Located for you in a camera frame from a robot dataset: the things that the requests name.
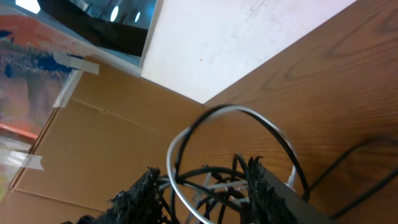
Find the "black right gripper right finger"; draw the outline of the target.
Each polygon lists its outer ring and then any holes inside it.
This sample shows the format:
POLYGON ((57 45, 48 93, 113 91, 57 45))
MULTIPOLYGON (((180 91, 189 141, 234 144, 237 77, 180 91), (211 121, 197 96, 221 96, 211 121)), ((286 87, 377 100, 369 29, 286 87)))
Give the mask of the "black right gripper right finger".
POLYGON ((254 223, 327 224, 325 214, 301 199, 256 158, 248 161, 248 193, 254 223))

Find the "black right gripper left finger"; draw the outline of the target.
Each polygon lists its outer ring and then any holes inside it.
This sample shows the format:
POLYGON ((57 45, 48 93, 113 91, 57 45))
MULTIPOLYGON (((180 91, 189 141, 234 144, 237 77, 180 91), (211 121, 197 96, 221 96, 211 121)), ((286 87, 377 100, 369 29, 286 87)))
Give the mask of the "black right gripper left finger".
POLYGON ((160 169, 150 167, 128 189, 109 202, 111 207, 98 217, 83 215, 77 224, 146 224, 162 223, 163 205, 159 191, 160 169))

